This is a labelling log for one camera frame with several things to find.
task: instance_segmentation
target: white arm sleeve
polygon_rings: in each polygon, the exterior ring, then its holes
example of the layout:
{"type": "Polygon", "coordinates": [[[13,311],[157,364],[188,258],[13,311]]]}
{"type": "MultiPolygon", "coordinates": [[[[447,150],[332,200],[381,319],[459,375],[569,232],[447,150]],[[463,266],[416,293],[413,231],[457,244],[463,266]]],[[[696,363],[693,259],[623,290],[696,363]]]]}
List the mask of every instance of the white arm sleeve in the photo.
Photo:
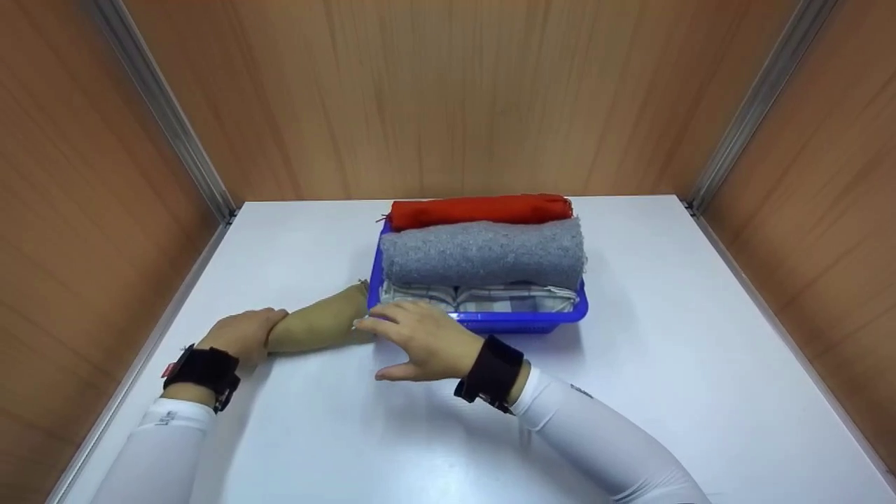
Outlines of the white arm sleeve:
{"type": "Polygon", "coordinates": [[[94,504],[187,504],[210,407],[157,399],[121,448],[93,496],[94,504]]]}
{"type": "Polygon", "coordinates": [[[511,410],[614,502],[710,504],[659,441],[606,404],[537,368],[511,410]]]}

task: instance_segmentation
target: wooden wall panel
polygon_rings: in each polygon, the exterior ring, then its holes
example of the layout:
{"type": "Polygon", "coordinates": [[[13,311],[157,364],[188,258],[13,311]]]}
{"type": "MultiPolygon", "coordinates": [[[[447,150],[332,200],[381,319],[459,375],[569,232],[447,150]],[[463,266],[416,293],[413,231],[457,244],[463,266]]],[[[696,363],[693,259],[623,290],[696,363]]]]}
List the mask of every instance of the wooden wall panel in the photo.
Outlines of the wooden wall panel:
{"type": "Polygon", "coordinates": [[[795,0],[126,0],[238,202],[686,196],[795,0]]]}
{"type": "Polygon", "coordinates": [[[76,2],[0,2],[0,501],[43,502],[217,223],[76,2]]]}
{"type": "Polygon", "coordinates": [[[707,220],[896,468],[896,3],[840,2],[707,220]]]}

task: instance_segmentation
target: gray rolled towel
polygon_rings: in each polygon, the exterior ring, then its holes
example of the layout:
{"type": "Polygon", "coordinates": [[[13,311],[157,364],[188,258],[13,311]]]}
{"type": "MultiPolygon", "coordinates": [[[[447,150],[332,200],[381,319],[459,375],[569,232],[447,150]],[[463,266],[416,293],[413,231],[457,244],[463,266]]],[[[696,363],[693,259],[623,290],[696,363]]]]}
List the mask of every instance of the gray rolled towel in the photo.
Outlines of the gray rolled towel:
{"type": "Polygon", "coordinates": [[[403,285],[482,287],[533,282],[576,290],[585,269],[579,219],[464,222],[380,238],[383,274],[403,285]]]}

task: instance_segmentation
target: beige rolled cloth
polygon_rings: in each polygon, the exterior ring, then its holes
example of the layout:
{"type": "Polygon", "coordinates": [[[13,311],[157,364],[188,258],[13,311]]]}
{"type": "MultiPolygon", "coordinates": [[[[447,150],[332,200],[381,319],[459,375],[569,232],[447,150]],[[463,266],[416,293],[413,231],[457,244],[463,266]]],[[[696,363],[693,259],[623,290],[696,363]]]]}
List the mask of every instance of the beige rolled cloth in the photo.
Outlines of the beige rolled cloth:
{"type": "Polygon", "coordinates": [[[362,280],[290,313],[271,330],[268,352],[310,352],[372,342],[371,334],[352,330],[354,321],[367,315],[368,289],[370,283],[362,280]]]}

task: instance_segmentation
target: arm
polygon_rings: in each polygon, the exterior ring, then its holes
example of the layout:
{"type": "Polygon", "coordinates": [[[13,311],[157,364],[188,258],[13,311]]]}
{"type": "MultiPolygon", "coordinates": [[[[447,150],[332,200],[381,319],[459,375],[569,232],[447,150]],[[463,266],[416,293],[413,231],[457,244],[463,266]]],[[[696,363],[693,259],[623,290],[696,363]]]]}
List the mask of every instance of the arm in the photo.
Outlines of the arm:
{"type": "Polygon", "coordinates": [[[93,496],[94,504],[189,502],[202,441],[215,420],[211,404],[214,393],[207,388],[186,383],[169,387],[131,432],[93,496]],[[203,396],[211,400],[190,399],[203,396]]]}
{"type": "MultiPolygon", "coordinates": [[[[399,345],[408,362],[376,379],[428,381],[465,378],[483,340],[437,308],[398,301],[370,310],[359,329],[399,345]]],[[[536,431],[617,502],[707,504],[675,457],[647,432],[606,404],[523,362],[506,399],[520,422],[536,431]]]]}
{"type": "Polygon", "coordinates": [[[623,415],[538,368],[520,375],[521,392],[508,397],[520,423],[614,502],[709,504],[675,456],[623,415]]]}
{"type": "MultiPolygon", "coordinates": [[[[265,354],[271,328],[287,315],[267,308],[222,318],[196,345],[214,346],[254,366],[265,354]]],[[[190,501],[205,433],[215,420],[215,395],[192,383],[175,383],[150,406],[93,496],[94,504],[190,501]]]]}

